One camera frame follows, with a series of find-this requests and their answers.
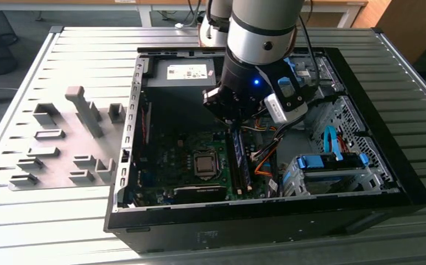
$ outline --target metal grid surface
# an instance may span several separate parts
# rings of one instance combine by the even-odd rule
[[[313,29],[310,35],[315,46],[341,48],[426,185],[426,85],[383,35],[355,29]],[[305,45],[301,36],[298,44]],[[0,149],[35,84],[70,71],[90,97],[122,100],[138,47],[197,45],[197,30],[66,28],[50,34],[0,123]],[[139,257],[103,232],[109,186],[13,192],[7,181],[0,175],[0,264],[426,264],[426,209],[355,236]]]

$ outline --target gray bracket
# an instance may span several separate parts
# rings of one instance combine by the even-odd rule
[[[70,175],[71,176],[69,178],[75,184],[89,184],[95,180],[94,175],[90,173],[87,169],[71,171]]]
[[[101,179],[103,180],[103,182],[106,183],[111,182],[111,176],[114,171],[115,171],[115,161],[113,160],[113,158],[109,161],[109,168],[105,166],[101,159],[97,160],[95,173],[101,176]]]
[[[55,130],[41,130],[35,132],[37,140],[49,140],[49,139],[63,139],[66,136],[62,129]]]
[[[87,167],[87,166],[95,166],[97,161],[95,161],[95,158],[93,155],[90,155],[90,156],[78,155],[78,156],[74,156],[73,162],[81,168],[81,167]]]
[[[58,147],[37,147],[30,148],[27,156],[30,157],[54,157],[59,155],[59,149]]]
[[[42,160],[38,159],[38,157],[19,159],[19,161],[17,162],[17,165],[23,170],[43,168],[43,162]]]
[[[66,98],[74,103],[74,106],[79,112],[79,117],[86,123],[87,129],[93,134],[94,138],[103,136],[102,128],[98,124],[97,116],[91,111],[91,107],[83,97],[85,89],[83,87],[69,87],[66,90]]]
[[[122,103],[111,103],[109,107],[111,123],[125,123],[126,111]]]
[[[34,117],[41,125],[54,125],[53,116],[58,115],[59,111],[53,103],[39,103],[37,104],[34,110]]]
[[[30,173],[14,175],[10,179],[10,183],[15,186],[33,186],[38,183],[38,178]]]

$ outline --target black cable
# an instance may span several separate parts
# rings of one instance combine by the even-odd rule
[[[201,9],[201,4],[202,4],[202,0],[198,0],[198,4],[197,4],[197,8],[195,8],[195,13],[194,13],[194,18],[191,19],[191,22],[189,23],[189,25],[186,25],[186,27],[191,27],[194,25],[194,23],[197,22],[197,18],[198,18],[198,10]]]
[[[310,13],[309,13],[309,18],[307,18],[307,25],[309,25],[313,13],[314,13],[314,0],[310,0]]]
[[[315,86],[319,87],[321,73],[319,73],[319,68],[318,68],[318,63],[317,63],[314,48],[311,47],[311,41],[310,41],[309,31],[307,31],[307,27],[306,27],[306,25],[305,25],[302,16],[299,16],[299,18],[301,18],[301,23],[302,23],[303,33],[305,33],[305,40],[307,41],[307,47],[309,47],[311,62],[313,62],[313,64],[314,64],[314,68],[315,68],[315,78],[317,78],[317,84],[315,84]]]
[[[209,5],[207,5],[207,21],[211,21],[211,4],[214,0],[209,0]]]
[[[257,154],[254,155],[254,158],[258,158],[259,156],[262,156],[263,154],[269,154],[269,152],[277,147],[277,145],[279,144],[279,142],[283,139],[283,136],[287,132],[287,130],[294,127],[298,123],[301,123],[305,119],[305,115],[301,116],[297,120],[294,120],[291,123],[283,124],[278,130],[275,131],[274,137],[273,137],[273,141],[266,145],[265,148],[262,148]]]

